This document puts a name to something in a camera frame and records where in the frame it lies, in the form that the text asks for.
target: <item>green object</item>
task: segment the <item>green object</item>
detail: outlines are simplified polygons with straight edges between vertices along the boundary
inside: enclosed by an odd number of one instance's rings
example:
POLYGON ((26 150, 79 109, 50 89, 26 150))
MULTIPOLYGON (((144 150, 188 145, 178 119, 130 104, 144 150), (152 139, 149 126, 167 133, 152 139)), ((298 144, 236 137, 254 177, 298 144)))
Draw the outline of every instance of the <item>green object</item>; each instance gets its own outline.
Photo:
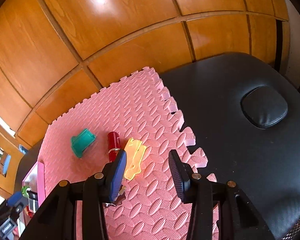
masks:
POLYGON ((24 197, 26 197, 26 198, 29 198, 29 195, 28 195, 28 192, 27 192, 27 189, 28 188, 30 188, 30 186, 23 186, 22 188, 21 188, 21 193, 22 193, 22 195, 24 196, 24 197))
POLYGON ((72 136, 71 148, 74 154, 81 158, 83 151, 94 142, 96 136, 92 134, 88 129, 84 129, 78 136, 72 136))

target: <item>red bottle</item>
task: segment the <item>red bottle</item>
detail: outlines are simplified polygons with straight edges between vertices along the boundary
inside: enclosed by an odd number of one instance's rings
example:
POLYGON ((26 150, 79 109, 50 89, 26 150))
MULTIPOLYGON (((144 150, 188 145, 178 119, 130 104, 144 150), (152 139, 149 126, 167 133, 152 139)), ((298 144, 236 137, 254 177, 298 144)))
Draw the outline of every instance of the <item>red bottle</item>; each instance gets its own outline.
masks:
POLYGON ((114 162, 120 149, 121 144, 119 134, 116 132, 108 133, 108 153, 110 162, 114 162))

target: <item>black object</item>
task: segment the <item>black object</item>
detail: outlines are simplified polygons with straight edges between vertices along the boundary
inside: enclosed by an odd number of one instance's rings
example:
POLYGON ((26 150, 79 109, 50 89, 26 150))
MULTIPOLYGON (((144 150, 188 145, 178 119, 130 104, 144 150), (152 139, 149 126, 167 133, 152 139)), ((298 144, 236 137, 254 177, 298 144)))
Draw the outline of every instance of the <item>black object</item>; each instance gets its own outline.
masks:
POLYGON ((242 111, 255 126, 266 129, 280 122, 288 113, 288 104, 271 87, 258 87, 241 101, 242 111))
POLYGON ((36 213, 39 208, 39 202, 38 202, 38 193, 34 191, 27 191, 29 195, 29 210, 33 213, 36 213))
POLYGON ((169 152, 169 167, 178 197, 192 203, 187 240, 212 238, 213 202, 219 205, 219 240, 274 240, 250 199, 235 182, 211 182, 182 163, 176 150, 169 152))
MULTIPOLYGON (((125 151, 120 150, 115 161, 106 164, 102 173, 77 183, 59 182, 34 214, 20 240, 75 240, 78 200, 82 200, 83 240, 108 240, 102 202, 111 201, 114 194, 118 195, 117 185, 122 181, 126 158, 125 151)), ((175 150, 169 153, 169 166, 178 196, 183 203, 193 204, 187 240, 211 240, 215 203, 219 204, 220 240, 274 239, 238 186, 227 187, 206 178, 195 179, 190 165, 182 163, 175 150)))
POLYGON ((20 240, 76 239, 76 202, 82 201, 82 238, 107 240, 102 203, 112 203, 118 196, 126 167, 127 154, 120 150, 115 161, 107 163, 102 173, 86 181, 59 182, 30 220, 20 240))
POLYGON ((17 192, 0 204, 0 239, 6 239, 17 227, 19 214, 28 204, 28 199, 17 192))
POLYGON ((248 54, 230 53, 160 75, 208 158, 198 172, 236 181, 281 239, 300 218, 300 94, 277 71, 248 54), (268 86, 288 105, 276 125, 260 129, 241 101, 268 86))

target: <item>teal plastic object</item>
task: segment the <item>teal plastic object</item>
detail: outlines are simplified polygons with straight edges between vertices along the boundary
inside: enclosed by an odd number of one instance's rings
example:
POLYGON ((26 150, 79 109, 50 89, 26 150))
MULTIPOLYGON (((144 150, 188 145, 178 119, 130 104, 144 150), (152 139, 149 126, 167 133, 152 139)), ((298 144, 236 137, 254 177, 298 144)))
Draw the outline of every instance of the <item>teal plastic object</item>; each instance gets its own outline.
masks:
POLYGON ((94 142, 96 136, 92 134, 88 129, 84 129, 78 136, 72 136, 71 148, 74 154, 81 158, 83 151, 94 142))

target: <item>yellow plastic piece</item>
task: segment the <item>yellow plastic piece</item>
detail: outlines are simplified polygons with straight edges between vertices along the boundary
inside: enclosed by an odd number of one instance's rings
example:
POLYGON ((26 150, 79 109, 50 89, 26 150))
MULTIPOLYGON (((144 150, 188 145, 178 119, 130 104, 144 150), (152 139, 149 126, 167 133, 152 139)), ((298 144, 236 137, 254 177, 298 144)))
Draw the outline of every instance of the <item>yellow plastic piece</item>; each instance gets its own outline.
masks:
POLYGON ((127 169, 124 173, 124 177, 128 180, 132 180, 136 174, 141 172, 140 163, 142 161, 143 155, 146 151, 146 146, 140 145, 138 151, 133 157, 130 169, 127 169))
POLYGON ((139 150, 140 145, 142 144, 142 141, 135 140, 134 138, 130 138, 124 148, 124 150, 127 153, 127 165, 126 170, 130 169, 132 160, 134 158, 134 155, 139 150))

